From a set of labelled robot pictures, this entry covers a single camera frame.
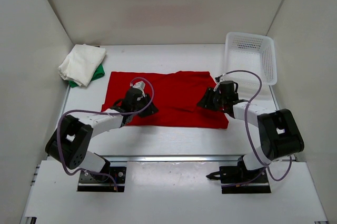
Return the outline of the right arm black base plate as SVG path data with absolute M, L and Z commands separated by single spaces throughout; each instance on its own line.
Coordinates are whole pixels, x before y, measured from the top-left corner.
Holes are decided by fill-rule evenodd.
M 209 180 L 219 180 L 222 194 L 267 194 L 271 193 L 264 168 L 245 171 L 238 166 L 220 166 L 219 171 L 206 175 Z

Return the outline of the green t shirt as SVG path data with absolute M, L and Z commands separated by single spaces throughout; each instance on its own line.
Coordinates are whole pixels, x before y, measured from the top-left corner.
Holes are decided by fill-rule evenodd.
M 105 75 L 105 71 L 104 71 L 104 68 L 102 66 L 102 64 L 100 64 L 97 69 L 95 70 L 91 80 L 89 81 L 89 83 L 91 83 L 92 81 L 95 81 L 95 80 L 98 80 L 100 78 L 102 78 L 103 76 Z M 78 84 L 75 83 L 74 81 L 69 81 L 69 86 L 71 88 L 74 88 L 74 87 L 78 87 Z

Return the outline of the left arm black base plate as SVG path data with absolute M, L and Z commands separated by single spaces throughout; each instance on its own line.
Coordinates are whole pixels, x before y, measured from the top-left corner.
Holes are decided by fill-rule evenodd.
M 81 171 L 77 184 L 78 192 L 124 192 L 126 181 L 127 166 L 117 166 L 113 164 L 107 172 L 113 177 L 114 182 L 110 177 L 95 175 Z

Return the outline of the white t shirt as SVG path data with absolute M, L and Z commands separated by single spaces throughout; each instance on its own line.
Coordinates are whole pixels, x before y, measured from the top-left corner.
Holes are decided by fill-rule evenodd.
M 58 73 L 63 80 L 87 87 L 106 54 L 104 48 L 76 44 L 58 67 Z

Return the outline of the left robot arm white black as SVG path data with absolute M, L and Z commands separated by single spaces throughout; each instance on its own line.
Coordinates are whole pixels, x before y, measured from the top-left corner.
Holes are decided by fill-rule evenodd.
M 59 129 L 47 142 L 45 152 L 68 169 L 90 171 L 99 182 L 110 177 L 110 163 L 104 157 L 88 150 L 90 140 L 104 132 L 129 124 L 135 116 L 154 115 L 158 108 L 141 87 L 131 87 L 124 98 L 114 102 L 105 114 L 93 114 L 84 118 L 66 115 Z

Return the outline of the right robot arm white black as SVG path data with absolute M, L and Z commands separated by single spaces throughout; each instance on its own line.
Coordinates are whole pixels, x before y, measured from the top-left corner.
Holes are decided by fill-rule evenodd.
M 237 163 L 237 177 L 248 182 L 273 160 L 302 152 L 304 141 L 290 110 L 273 111 L 251 104 L 239 98 L 237 88 L 234 81 L 222 81 L 207 88 L 197 106 L 242 120 L 247 131 L 250 125 L 258 128 L 260 146 L 252 147 Z

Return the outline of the red t shirt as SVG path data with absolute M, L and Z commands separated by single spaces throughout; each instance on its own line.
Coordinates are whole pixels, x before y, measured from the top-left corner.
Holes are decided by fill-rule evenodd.
M 227 129 L 229 121 L 223 113 L 197 106 L 206 89 L 215 87 L 208 71 L 178 71 L 170 74 L 113 71 L 101 111 L 106 111 L 115 101 L 125 97 L 131 80 L 136 77 L 143 77 L 153 85 L 153 103 L 158 112 L 145 118 L 135 116 L 129 125 Z

